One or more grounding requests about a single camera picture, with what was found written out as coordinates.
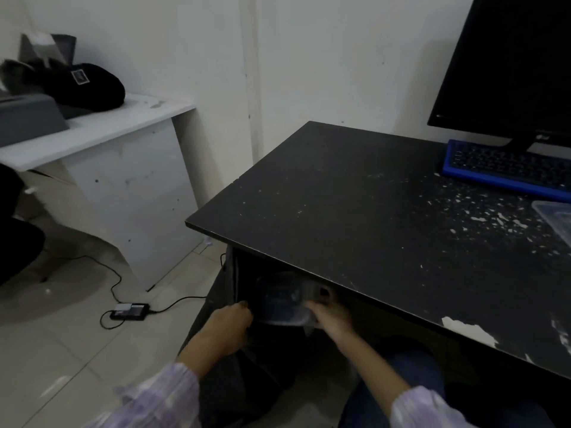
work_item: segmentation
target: desk leg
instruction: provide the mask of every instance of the desk leg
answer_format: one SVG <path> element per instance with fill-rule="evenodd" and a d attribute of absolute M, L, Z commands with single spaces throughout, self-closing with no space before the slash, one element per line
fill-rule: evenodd
<path fill-rule="evenodd" d="M 170 119 L 62 164 L 146 290 L 200 243 L 184 224 L 197 206 Z"/>

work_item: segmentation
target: gray box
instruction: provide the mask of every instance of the gray box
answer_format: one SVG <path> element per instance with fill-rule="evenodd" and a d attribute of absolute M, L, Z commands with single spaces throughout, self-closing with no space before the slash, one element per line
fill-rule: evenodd
<path fill-rule="evenodd" d="M 0 97 L 0 147 L 69 129 L 47 95 Z"/>

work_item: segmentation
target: black desk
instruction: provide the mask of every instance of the black desk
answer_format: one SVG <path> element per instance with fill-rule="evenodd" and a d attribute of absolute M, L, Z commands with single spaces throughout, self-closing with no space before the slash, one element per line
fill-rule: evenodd
<path fill-rule="evenodd" d="M 435 175 L 445 149 L 309 122 L 187 225 L 571 378 L 571 249 L 532 198 Z"/>

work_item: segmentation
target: desk surface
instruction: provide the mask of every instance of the desk surface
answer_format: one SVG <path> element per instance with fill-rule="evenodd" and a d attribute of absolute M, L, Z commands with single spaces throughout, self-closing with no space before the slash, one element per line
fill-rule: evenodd
<path fill-rule="evenodd" d="M 188 102 L 127 93 L 122 107 L 68 120 L 70 128 L 0 148 L 0 163 L 27 171 L 194 109 Z"/>
<path fill-rule="evenodd" d="M 436 175 L 445 149 L 309 122 L 187 225 L 571 378 L 571 249 L 532 198 Z"/>

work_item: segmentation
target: white desk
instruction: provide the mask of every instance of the white desk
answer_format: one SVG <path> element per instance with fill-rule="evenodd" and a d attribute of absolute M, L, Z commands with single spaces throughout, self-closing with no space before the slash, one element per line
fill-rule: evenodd
<path fill-rule="evenodd" d="M 115 245 L 149 289 L 201 241 L 184 225 L 197 206 L 171 120 L 194 108 L 127 94 L 121 108 L 0 148 L 0 163 L 57 222 Z"/>

